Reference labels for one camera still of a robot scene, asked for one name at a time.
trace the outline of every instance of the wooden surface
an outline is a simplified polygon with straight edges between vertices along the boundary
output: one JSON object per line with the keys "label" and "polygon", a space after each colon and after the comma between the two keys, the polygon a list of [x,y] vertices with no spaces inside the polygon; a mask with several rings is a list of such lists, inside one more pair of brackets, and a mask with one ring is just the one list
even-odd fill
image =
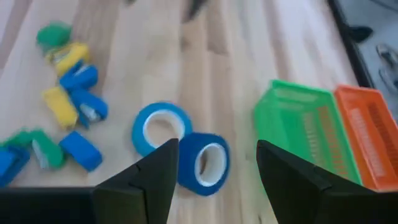
{"label": "wooden surface", "polygon": [[74,39],[90,45],[100,73],[94,91],[109,104],[106,121],[78,128],[103,153],[94,172],[71,160],[44,171],[33,157],[13,186],[102,182],[141,158],[130,139],[139,110],[168,100],[184,108],[196,131],[229,142],[232,165],[214,196],[177,186],[169,223],[276,223],[257,171],[252,109],[274,78],[330,90],[356,84],[328,7],[321,0],[210,0],[185,24],[182,11],[181,0],[0,0],[0,138],[23,126],[43,127],[57,141],[66,135],[42,100],[57,78],[35,45],[37,31],[54,19],[73,24]]}

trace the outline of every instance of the yellow plastic piece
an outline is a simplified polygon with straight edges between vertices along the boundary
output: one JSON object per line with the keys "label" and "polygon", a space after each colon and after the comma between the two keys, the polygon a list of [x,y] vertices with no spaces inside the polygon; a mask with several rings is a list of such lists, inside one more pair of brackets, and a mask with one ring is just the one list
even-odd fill
{"label": "yellow plastic piece", "polygon": [[70,103],[68,94],[57,86],[43,92],[47,106],[54,112],[58,123],[64,129],[73,128],[78,119],[76,108]]}
{"label": "yellow plastic piece", "polygon": [[61,49],[51,50],[45,59],[55,66],[58,77],[62,77],[79,60],[88,63],[90,53],[86,44],[74,42]]}

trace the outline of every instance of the light blue tape roll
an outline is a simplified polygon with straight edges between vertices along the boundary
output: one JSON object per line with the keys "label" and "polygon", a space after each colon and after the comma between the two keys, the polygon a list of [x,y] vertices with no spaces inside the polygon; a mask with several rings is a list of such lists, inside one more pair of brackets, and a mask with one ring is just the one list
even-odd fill
{"label": "light blue tape roll", "polygon": [[[229,147],[214,134],[191,133],[180,141],[178,183],[198,195],[216,193],[225,183],[229,172]],[[204,169],[201,157],[206,154]]]}
{"label": "light blue tape roll", "polygon": [[150,104],[139,112],[132,126],[132,143],[142,156],[150,154],[160,146],[150,140],[147,132],[149,122],[157,119],[168,121],[178,134],[179,140],[192,132],[192,122],[183,109],[166,102]]}

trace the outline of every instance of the orange plastic basket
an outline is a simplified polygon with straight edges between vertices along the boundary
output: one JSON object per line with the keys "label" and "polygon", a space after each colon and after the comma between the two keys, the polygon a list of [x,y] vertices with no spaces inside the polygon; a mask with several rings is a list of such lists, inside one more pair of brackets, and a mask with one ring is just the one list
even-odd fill
{"label": "orange plastic basket", "polygon": [[339,86],[335,96],[364,186],[398,190],[398,129],[380,92]]}

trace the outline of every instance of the green basket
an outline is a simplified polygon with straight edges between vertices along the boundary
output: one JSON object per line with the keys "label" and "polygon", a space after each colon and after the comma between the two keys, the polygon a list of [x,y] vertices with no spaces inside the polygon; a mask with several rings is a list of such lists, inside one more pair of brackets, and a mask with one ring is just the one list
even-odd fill
{"label": "green basket", "polygon": [[362,185],[331,92],[273,80],[254,122],[259,139]]}

